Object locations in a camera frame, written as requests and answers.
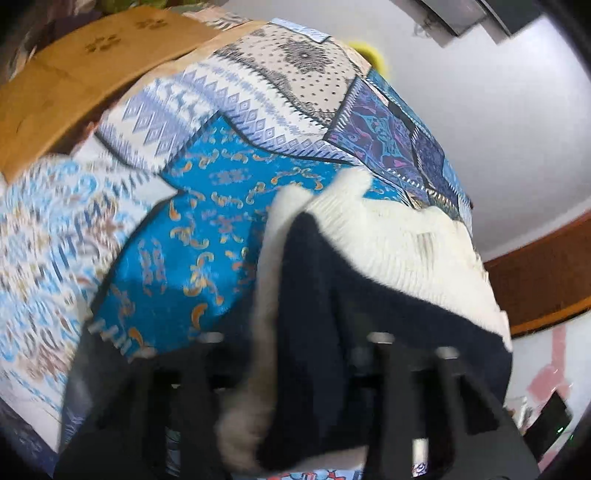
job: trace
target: wooden trim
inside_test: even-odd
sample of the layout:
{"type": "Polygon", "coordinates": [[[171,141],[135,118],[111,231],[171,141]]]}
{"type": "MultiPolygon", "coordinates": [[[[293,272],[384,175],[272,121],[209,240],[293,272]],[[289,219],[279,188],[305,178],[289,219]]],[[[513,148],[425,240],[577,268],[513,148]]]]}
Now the wooden trim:
{"type": "Polygon", "coordinates": [[[547,243],[547,242],[555,239],[556,237],[568,232],[569,230],[572,230],[573,228],[580,226],[582,223],[585,223],[586,221],[588,221],[590,219],[591,219],[591,210],[582,214],[581,216],[577,217],[572,222],[567,223],[566,225],[563,225],[558,230],[555,230],[554,232],[550,232],[548,235],[538,238],[537,240],[534,240],[530,244],[524,245],[523,247],[519,247],[517,250],[513,250],[509,253],[506,253],[505,255],[501,255],[500,257],[496,257],[496,258],[493,258],[492,260],[489,260],[488,262],[485,262],[484,266],[488,270],[489,268],[496,266],[497,264],[499,264],[502,261],[511,259],[513,257],[517,257],[518,255],[521,255],[522,253],[525,253],[528,250],[532,250],[532,249],[540,246],[541,244],[547,243]]]}
{"type": "Polygon", "coordinates": [[[591,211],[485,263],[511,335],[540,330],[591,309],[591,211]]]}
{"type": "Polygon", "coordinates": [[[589,309],[591,309],[591,297],[587,297],[586,299],[578,301],[577,303],[566,307],[565,309],[550,313],[549,315],[544,315],[538,319],[515,325],[511,327],[511,336],[519,336],[523,335],[524,333],[539,330],[541,328],[551,327],[556,323],[560,323],[563,320],[568,320],[569,318],[583,313],[585,310],[589,309]]]}

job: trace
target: white wall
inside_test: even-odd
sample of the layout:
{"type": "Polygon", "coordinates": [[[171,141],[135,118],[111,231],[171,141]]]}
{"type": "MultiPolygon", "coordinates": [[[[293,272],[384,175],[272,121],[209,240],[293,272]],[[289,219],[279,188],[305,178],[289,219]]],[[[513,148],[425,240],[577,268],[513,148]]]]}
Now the white wall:
{"type": "Polygon", "coordinates": [[[513,371],[507,398],[527,397],[528,405],[539,410],[545,401],[540,401],[533,392],[550,392],[561,384],[558,391],[573,414],[572,422],[543,459],[543,466],[568,441],[591,402],[589,338],[591,312],[513,342],[513,371]],[[532,386],[536,378],[538,388],[532,386]]]}
{"type": "Polygon", "coordinates": [[[414,20],[389,0],[229,0],[224,8],[286,18],[382,52],[393,87],[473,199],[485,260],[591,207],[591,82],[549,19],[499,45],[478,26],[442,48],[417,35],[414,20]]]}

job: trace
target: cardboard box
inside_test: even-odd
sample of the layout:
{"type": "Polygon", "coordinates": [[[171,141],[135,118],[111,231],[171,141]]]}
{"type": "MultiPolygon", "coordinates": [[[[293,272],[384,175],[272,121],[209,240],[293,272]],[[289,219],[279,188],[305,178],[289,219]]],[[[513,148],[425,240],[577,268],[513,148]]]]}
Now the cardboard box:
{"type": "Polygon", "coordinates": [[[218,33],[170,11],[138,7],[39,52],[0,87],[0,171],[8,183],[114,94],[218,33]]]}

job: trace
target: blue fabric patch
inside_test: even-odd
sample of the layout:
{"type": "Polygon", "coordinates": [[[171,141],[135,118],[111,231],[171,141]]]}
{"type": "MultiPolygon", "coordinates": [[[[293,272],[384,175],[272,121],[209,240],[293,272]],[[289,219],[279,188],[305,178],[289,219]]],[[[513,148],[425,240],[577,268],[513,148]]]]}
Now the blue fabric patch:
{"type": "Polygon", "coordinates": [[[407,103],[400,98],[400,95],[396,93],[396,90],[382,77],[374,68],[371,68],[367,74],[367,81],[375,86],[380,92],[382,92],[388,100],[394,102],[398,107],[406,114],[408,118],[417,126],[421,131],[428,136],[431,140],[434,140],[433,134],[425,126],[423,121],[418,115],[413,112],[407,103]]]}
{"type": "MultiPolygon", "coordinates": [[[[253,147],[218,118],[162,172],[184,193],[120,254],[91,328],[128,358],[171,351],[214,329],[254,282],[278,189],[297,183],[318,193],[340,168],[350,167],[253,147]]],[[[409,204],[379,179],[367,197],[409,204]]]]}
{"type": "Polygon", "coordinates": [[[413,146],[417,155],[418,166],[423,175],[425,175],[433,189],[441,192],[457,209],[457,193],[453,191],[443,177],[445,155],[442,150],[437,148],[437,145],[419,129],[415,129],[413,146]]]}
{"type": "Polygon", "coordinates": [[[0,397],[51,446],[105,273],[152,208],[176,192],[93,149],[95,157],[39,159],[0,198],[0,397]]]}
{"type": "Polygon", "coordinates": [[[326,139],[360,159],[376,175],[429,205],[423,178],[414,164],[408,129],[359,77],[353,81],[326,139]]]}
{"type": "Polygon", "coordinates": [[[447,180],[450,187],[453,189],[454,192],[458,194],[458,196],[464,201],[466,205],[470,205],[470,198],[466,195],[462,184],[460,183],[460,179],[457,177],[455,170],[453,169],[452,165],[449,163],[449,160],[445,158],[443,161],[443,178],[447,180]]]}
{"type": "Polygon", "coordinates": [[[324,40],[330,37],[330,35],[315,30],[314,28],[303,27],[302,25],[298,25],[297,23],[283,20],[282,18],[274,18],[273,20],[271,20],[271,23],[279,25],[280,27],[285,27],[288,30],[291,30],[292,32],[305,35],[309,39],[314,40],[316,43],[322,43],[324,40]]]}

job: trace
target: white fluffy fabric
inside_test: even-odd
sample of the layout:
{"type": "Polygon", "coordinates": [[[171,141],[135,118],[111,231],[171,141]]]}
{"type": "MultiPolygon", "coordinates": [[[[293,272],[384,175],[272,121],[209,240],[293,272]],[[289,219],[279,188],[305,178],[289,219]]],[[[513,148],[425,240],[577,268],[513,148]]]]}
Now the white fluffy fabric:
{"type": "Polygon", "coordinates": [[[6,183],[6,179],[4,178],[2,172],[0,172],[0,197],[6,193],[7,187],[8,185],[6,183]]]}
{"type": "MultiPolygon", "coordinates": [[[[506,313],[495,301],[464,224],[436,207],[412,210],[390,200],[364,199],[371,181],[367,170],[345,168],[322,194],[314,197],[289,185],[271,205],[251,319],[254,359],[217,426],[220,451],[233,471],[262,473],[255,453],[271,424],[276,398],[275,317],[281,258],[290,226],[301,212],[315,217],[332,247],[362,275],[497,333],[511,350],[506,313]]],[[[362,452],[316,457],[313,466],[351,468],[362,452]]]]}

